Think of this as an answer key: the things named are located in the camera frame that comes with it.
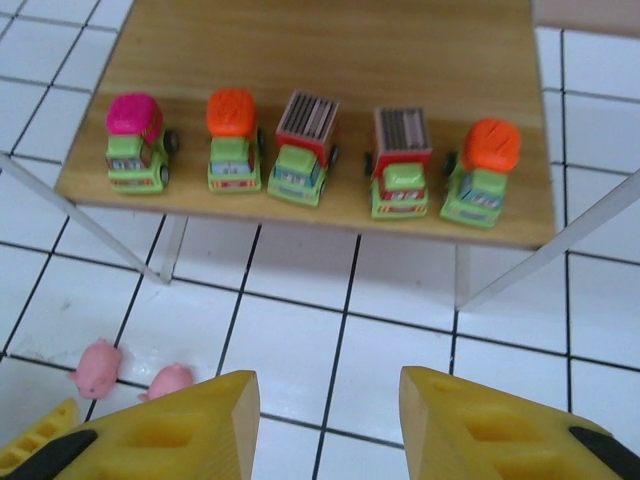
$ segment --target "table leg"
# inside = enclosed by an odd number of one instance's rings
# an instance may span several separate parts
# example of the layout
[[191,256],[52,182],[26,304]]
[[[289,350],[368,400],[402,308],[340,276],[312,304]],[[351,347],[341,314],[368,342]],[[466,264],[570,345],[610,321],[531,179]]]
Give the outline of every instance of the table leg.
[[95,220],[93,220],[86,213],[82,212],[73,203],[56,194],[46,183],[41,181],[38,177],[36,177],[26,168],[22,167],[17,162],[9,158],[7,155],[0,154],[0,169],[14,177],[16,180],[18,180],[38,196],[44,198],[49,203],[62,210],[66,215],[69,216],[69,218],[93,233],[99,240],[101,240],[105,245],[107,245],[114,252],[120,255],[138,272],[149,277],[149,279],[151,280],[155,280],[159,283],[167,283],[163,281],[156,272],[147,267],[144,261],[140,260],[133,252],[131,252],[127,247],[119,242],[113,235],[111,235],[102,226],[96,223]]
[[455,306],[459,310],[471,295],[471,247],[457,244],[455,256]]
[[463,302],[458,307],[459,310],[469,311],[478,307],[492,296],[544,267],[638,199],[640,199],[640,169],[567,225],[549,243],[480,290],[468,301]]
[[178,261],[178,255],[180,254],[180,247],[182,247],[182,239],[184,238],[188,221],[189,217],[173,217],[171,236],[169,237],[169,244],[167,245],[167,251],[164,256],[162,268],[160,269],[160,278],[166,283],[169,283],[173,277],[173,270]]

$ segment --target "toy truck wheel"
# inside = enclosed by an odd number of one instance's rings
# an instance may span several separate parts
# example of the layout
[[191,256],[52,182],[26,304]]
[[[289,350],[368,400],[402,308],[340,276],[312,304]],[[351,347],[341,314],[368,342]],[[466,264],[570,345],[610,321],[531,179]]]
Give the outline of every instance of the toy truck wheel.
[[337,145],[331,147],[331,153],[329,153],[329,168],[333,168],[338,162],[338,155],[340,154],[340,148]]
[[164,147],[164,151],[169,155],[175,155],[180,149],[180,138],[178,137],[178,134],[173,130],[167,130],[164,132],[162,146]]
[[458,154],[456,152],[449,152],[447,154],[447,159],[444,163],[444,174],[448,177],[450,176],[456,168]]
[[364,174],[370,177],[373,173],[373,155],[371,152],[364,154]]
[[166,187],[169,184],[169,167],[160,167],[160,181],[162,182],[163,187]]
[[264,158],[267,153],[267,141],[265,139],[264,130],[262,130],[262,128],[258,128],[257,141],[258,152],[260,153],[260,156]]

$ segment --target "orange cargo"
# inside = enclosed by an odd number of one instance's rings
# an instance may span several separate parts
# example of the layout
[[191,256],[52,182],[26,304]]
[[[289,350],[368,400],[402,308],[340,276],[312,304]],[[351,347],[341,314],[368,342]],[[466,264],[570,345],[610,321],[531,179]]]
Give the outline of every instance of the orange cargo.
[[214,137],[249,137],[256,127],[256,104],[243,88],[225,88],[209,97],[207,127]]
[[465,142],[464,169],[482,168],[509,173],[520,158],[518,129],[504,120],[484,118],[476,122]]

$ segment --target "yellow object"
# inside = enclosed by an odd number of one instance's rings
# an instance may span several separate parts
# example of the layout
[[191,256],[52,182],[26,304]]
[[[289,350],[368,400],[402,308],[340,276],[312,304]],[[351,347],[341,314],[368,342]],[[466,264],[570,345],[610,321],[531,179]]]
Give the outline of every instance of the yellow object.
[[[249,480],[259,420],[256,373],[237,371],[79,425],[14,474],[57,461],[56,480]],[[60,445],[87,433],[81,448]]]
[[78,416],[78,405],[75,400],[68,398],[31,425],[0,450],[0,478],[11,473],[51,440],[61,437],[78,425]]
[[402,369],[400,418],[411,480],[623,478],[569,431],[612,440],[595,423],[428,368]]

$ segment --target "white tile floor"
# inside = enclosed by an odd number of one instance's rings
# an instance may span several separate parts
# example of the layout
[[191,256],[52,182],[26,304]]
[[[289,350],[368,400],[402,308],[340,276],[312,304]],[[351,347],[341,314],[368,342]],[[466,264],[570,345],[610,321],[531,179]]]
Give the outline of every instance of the white tile floor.
[[[0,2],[0,150],[49,184],[130,4],[96,1]],[[640,41],[537,35],[561,229],[565,203],[572,220],[640,167]],[[159,266],[172,219],[85,211]],[[256,479],[407,478],[407,364],[570,409],[640,453],[639,220],[636,205],[457,315],[451,245],[191,219],[177,280],[160,287],[0,175],[0,444],[77,398],[64,371],[102,336],[123,351],[121,382],[95,404],[78,399],[90,418],[136,404],[175,361],[198,381],[256,369]],[[526,255],[473,249],[472,285]]]

